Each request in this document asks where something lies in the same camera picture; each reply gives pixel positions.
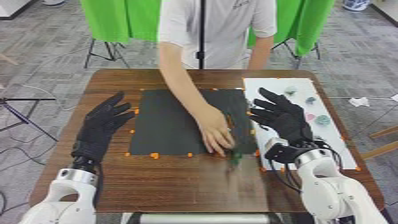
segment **green object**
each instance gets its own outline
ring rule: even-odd
[[[127,42],[129,38],[156,41],[161,0],[79,0],[92,38]],[[275,43],[296,40],[294,54],[314,47],[333,0],[277,0]],[[248,46],[255,37],[250,31]]]
[[[239,151],[234,151],[230,152],[230,160],[229,160],[229,164],[232,167],[236,167],[239,165],[239,160],[243,158],[243,154]]]
[[[330,124],[332,120],[326,115],[319,115],[314,119],[314,123],[321,126],[326,126]]]
[[[296,89],[294,86],[289,86],[289,87],[284,89],[284,93],[285,93],[289,96],[294,95],[296,91],[298,91],[298,89]]]
[[[312,105],[314,101],[316,101],[314,97],[308,97],[307,100],[305,100],[305,103]]]

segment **person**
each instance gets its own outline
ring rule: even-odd
[[[218,109],[207,104],[186,68],[197,69],[200,0],[163,0],[157,25],[159,72],[172,94],[195,119],[207,152],[221,156],[234,140]],[[248,27],[255,45],[248,70],[266,65],[273,46],[275,0],[205,1],[205,69],[243,69]]]

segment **chair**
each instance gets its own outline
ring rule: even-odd
[[[381,130],[380,132],[371,134],[369,137],[378,138],[378,137],[392,134],[394,132],[398,132],[398,126],[394,126],[392,128],[387,128],[385,130]],[[385,154],[387,152],[390,152],[396,149],[398,149],[398,141],[394,141],[392,143],[383,145],[378,149],[374,149],[367,153],[364,153],[362,159],[369,159],[369,158],[380,156],[381,154]]]

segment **stand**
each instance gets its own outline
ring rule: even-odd
[[[292,57],[294,60],[296,60],[294,70],[298,70],[300,65],[301,65],[301,56],[296,56],[296,55],[294,55],[294,52],[292,52],[292,50],[291,50],[291,48],[289,48],[289,45],[287,45],[287,41],[289,41],[289,39],[291,39],[291,38],[287,38],[287,39],[285,39],[285,40],[273,46],[271,50],[273,50],[280,45],[285,46],[285,48],[287,48],[287,50],[289,50],[291,57]],[[319,60],[319,45],[317,45],[317,42],[314,43],[312,51],[316,51],[316,57],[317,57],[317,60]]]
[[[42,128],[38,127],[38,125],[31,122],[30,120],[30,116],[31,116],[31,113],[33,113],[33,110],[35,110],[35,107],[37,107],[37,104],[40,101],[53,101],[54,99],[31,99],[31,98],[19,98],[19,99],[6,99],[6,98],[1,98],[0,99],[0,106],[8,110],[8,112],[12,113],[12,115],[15,116],[15,118],[19,119],[19,122],[14,123],[12,125],[8,125],[6,127],[3,127],[0,129],[0,132],[8,130],[10,128],[14,128],[15,126],[19,126],[21,124],[30,124],[35,129],[40,131],[40,133],[53,139],[53,141],[56,142],[56,138],[49,135],[49,133],[42,130]],[[28,115],[24,116],[19,111],[14,109],[14,107],[8,105],[8,101],[33,101],[33,106],[28,110]]]
[[[204,24],[205,24],[205,0],[200,0],[200,24],[198,24],[198,52],[195,54],[195,58],[198,59],[198,69],[204,69]]]
[[[127,63],[125,63],[125,60],[124,60],[124,58],[120,56],[120,52],[117,50],[117,46],[120,46],[124,48],[122,44],[120,43],[108,43],[108,42],[104,42],[104,47],[106,47],[106,51],[108,51],[108,57],[104,57],[104,56],[101,56],[101,55],[97,55],[97,54],[92,53],[93,45],[95,45],[95,39],[92,38],[83,68],[88,67],[90,56],[95,56],[95,57],[102,58],[108,61],[117,61],[120,59],[125,67],[129,68]]]

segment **paper sheet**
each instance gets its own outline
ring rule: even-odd
[[[294,86],[298,91],[292,94],[292,96],[285,96],[289,101],[296,105],[300,105],[307,114],[312,114],[316,116],[326,115],[330,117],[330,114],[328,114],[328,111],[326,111],[326,108],[324,108],[324,104],[323,104],[321,98],[319,98],[317,93],[316,93],[316,89],[314,89],[314,86],[312,86],[310,79],[305,79],[305,78],[282,78],[282,79],[245,78],[243,83],[245,83],[245,98],[246,98],[250,103],[252,103],[255,98],[264,99],[262,96],[257,93],[257,90],[259,90],[261,87],[280,95],[280,94],[284,94],[284,89],[289,86]],[[316,99],[312,105],[308,105],[305,103],[305,100],[307,100],[308,97],[314,97],[314,99]],[[344,141],[340,139],[340,134],[339,134],[339,130],[337,130],[333,121],[332,121],[330,125],[319,126],[314,123],[314,119],[312,119],[308,121],[308,125],[310,125],[314,136],[321,137],[326,144],[332,146],[332,149],[335,150],[335,152],[340,155],[342,168],[344,169],[355,169],[356,163],[355,163],[355,160],[353,160],[353,157],[351,157],[351,154],[349,154],[349,150],[346,148]],[[255,129],[255,141],[257,141],[259,151],[264,152],[264,144],[266,144],[269,138],[277,137],[277,133],[275,133],[273,130],[264,131],[259,128],[259,125],[253,122],[252,122],[252,126],[253,126],[253,129]],[[269,169],[269,165],[268,165],[266,161],[262,162],[262,166],[264,166],[266,169]],[[282,165],[278,163],[275,163],[275,169],[280,169],[280,166]]]

